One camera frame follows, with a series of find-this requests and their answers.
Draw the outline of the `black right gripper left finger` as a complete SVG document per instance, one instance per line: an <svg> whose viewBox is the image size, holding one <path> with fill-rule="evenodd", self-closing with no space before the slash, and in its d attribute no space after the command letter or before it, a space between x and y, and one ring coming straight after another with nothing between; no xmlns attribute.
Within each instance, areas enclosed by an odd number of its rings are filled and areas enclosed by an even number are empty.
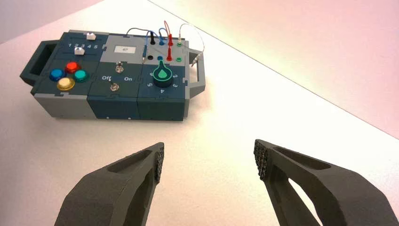
<svg viewBox="0 0 399 226"><path fill-rule="evenodd" d="M86 174L66 195L55 225L146 225L164 148L158 142Z"/></svg>

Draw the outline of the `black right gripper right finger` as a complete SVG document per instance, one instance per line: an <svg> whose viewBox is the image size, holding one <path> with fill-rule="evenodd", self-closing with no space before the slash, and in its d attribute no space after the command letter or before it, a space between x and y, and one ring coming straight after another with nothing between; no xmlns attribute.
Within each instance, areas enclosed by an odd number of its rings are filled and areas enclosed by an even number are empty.
<svg viewBox="0 0 399 226"><path fill-rule="evenodd" d="M396 226L387 197L359 173L255 140L255 163L282 226Z"/></svg>

